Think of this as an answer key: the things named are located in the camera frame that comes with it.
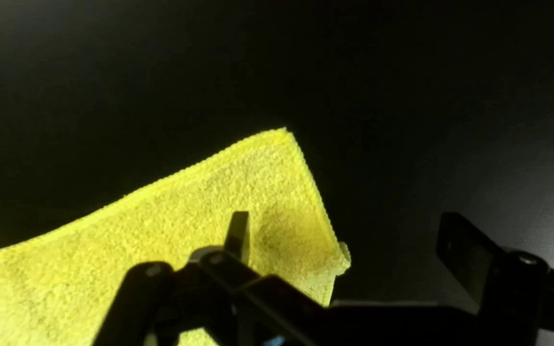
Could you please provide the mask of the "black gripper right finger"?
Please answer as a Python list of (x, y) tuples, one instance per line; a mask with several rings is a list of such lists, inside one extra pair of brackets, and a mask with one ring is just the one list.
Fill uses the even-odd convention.
[(501, 247), (461, 213), (438, 220), (436, 257), (478, 305), (480, 334), (493, 346), (536, 346), (554, 332), (554, 267), (536, 253)]

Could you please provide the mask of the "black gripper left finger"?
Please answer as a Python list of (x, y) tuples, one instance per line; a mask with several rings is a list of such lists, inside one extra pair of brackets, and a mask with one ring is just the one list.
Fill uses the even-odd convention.
[(180, 269), (132, 265), (91, 346), (182, 346), (189, 330), (216, 346), (320, 346), (322, 307), (280, 276), (247, 267), (247, 220), (247, 211), (234, 211), (224, 240), (193, 249)]

